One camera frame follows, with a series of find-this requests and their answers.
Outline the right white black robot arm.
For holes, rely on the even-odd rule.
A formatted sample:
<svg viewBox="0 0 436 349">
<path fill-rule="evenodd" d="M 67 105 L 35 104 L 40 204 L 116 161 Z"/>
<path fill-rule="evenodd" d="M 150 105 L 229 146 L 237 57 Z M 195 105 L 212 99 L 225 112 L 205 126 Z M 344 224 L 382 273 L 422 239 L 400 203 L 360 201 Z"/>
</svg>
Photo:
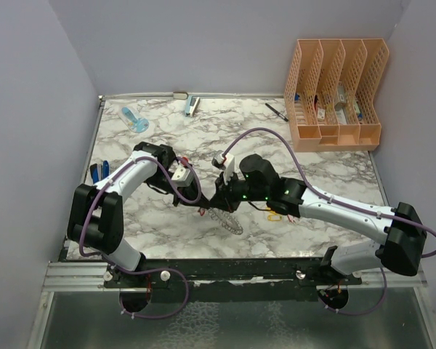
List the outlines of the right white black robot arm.
<svg viewBox="0 0 436 349">
<path fill-rule="evenodd" d="M 336 284 L 354 272 L 384 267 L 402 276 L 418 273 L 427 234 L 413 206 L 369 206 L 339 198 L 305 182 L 281 177 L 258 154 L 245 157 L 235 173 L 234 158 L 217 156 L 212 164 L 221 173 L 210 200 L 214 208 L 234 212 L 240 203 L 263 201 L 279 215 L 321 220 L 368 238 L 352 246 L 328 248 L 319 267 L 320 278 Z"/>
</svg>

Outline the round metal keyring disc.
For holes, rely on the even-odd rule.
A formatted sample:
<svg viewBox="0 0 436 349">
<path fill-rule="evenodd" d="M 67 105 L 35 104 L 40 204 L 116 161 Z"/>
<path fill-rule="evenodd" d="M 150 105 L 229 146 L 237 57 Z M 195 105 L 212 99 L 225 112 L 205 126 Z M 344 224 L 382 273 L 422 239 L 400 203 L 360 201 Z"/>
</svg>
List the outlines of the round metal keyring disc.
<svg viewBox="0 0 436 349">
<path fill-rule="evenodd" d="M 234 235 L 241 235 L 243 233 L 243 227 L 229 212 L 210 208 L 208 213 L 211 219 L 217 221 L 228 232 Z"/>
</svg>

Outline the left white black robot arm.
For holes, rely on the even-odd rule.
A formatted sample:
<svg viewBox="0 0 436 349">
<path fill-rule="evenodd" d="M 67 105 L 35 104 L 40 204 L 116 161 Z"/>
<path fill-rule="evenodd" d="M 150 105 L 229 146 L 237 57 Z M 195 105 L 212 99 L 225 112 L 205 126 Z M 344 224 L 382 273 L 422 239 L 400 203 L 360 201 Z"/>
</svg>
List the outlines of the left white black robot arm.
<svg viewBox="0 0 436 349">
<path fill-rule="evenodd" d="M 175 206 L 210 207 L 187 159 L 176 156 L 168 145 L 141 142 L 105 179 L 75 189 L 67 229 L 81 256 L 105 258 L 121 269 L 121 278 L 132 287 L 145 280 L 145 256 L 124 238 L 124 203 L 142 184 L 172 194 Z"/>
</svg>

